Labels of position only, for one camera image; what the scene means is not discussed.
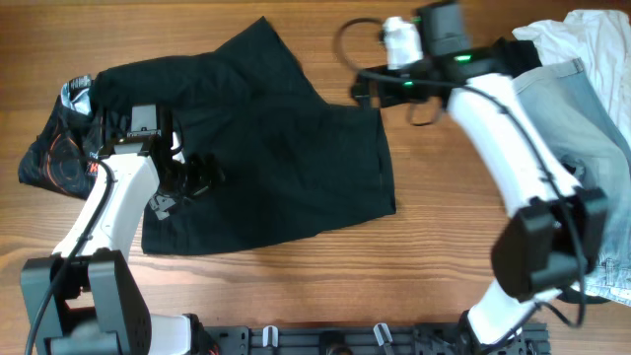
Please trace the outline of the black garment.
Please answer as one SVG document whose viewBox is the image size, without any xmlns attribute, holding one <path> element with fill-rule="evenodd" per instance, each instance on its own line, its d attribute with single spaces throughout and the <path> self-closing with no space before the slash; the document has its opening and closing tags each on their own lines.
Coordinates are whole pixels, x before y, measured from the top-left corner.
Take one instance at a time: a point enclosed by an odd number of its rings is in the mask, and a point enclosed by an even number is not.
<svg viewBox="0 0 631 355">
<path fill-rule="evenodd" d="M 381 114 L 323 100 L 265 19 L 208 53 L 107 69 L 90 96 L 112 115 L 169 107 L 185 154 L 212 156 L 224 173 L 170 217 L 145 213 L 147 253 L 255 249 L 396 210 Z"/>
</svg>

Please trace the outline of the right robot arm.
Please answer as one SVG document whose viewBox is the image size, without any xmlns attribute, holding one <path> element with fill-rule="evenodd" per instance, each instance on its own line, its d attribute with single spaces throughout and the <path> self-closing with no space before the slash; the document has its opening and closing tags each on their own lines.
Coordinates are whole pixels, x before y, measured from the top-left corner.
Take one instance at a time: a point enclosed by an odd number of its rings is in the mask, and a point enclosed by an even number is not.
<svg viewBox="0 0 631 355">
<path fill-rule="evenodd" d="M 421 326 L 422 344 L 456 354 L 526 352 L 526 324 L 566 292 L 587 306 L 607 214 L 600 189 L 586 189 L 553 156 L 513 85 L 499 44 L 474 47 L 455 1 L 418 8 L 411 20 L 380 21 L 386 65 L 356 67 L 353 99 L 367 105 L 423 104 L 432 98 L 464 130 L 494 179 L 509 217 L 492 247 L 493 282 L 457 324 Z"/>
</svg>

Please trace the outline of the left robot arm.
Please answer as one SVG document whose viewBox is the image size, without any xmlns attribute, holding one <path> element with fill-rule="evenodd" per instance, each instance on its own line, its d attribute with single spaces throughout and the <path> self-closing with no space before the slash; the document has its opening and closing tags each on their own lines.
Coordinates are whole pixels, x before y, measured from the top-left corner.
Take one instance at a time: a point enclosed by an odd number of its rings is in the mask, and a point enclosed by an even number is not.
<svg viewBox="0 0 631 355">
<path fill-rule="evenodd" d="M 197 316 L 149 312 L 127 260 L 146 205 L 160 192 L 205 190 L 198 166 L 176 159 L 172 111 L 135 106 L 130 132 L 93 158 L 98 177 L 71 231 L 48 257 L 29 259 L 21 288 L 28 354 L 219 354 Z"/>
</svg>

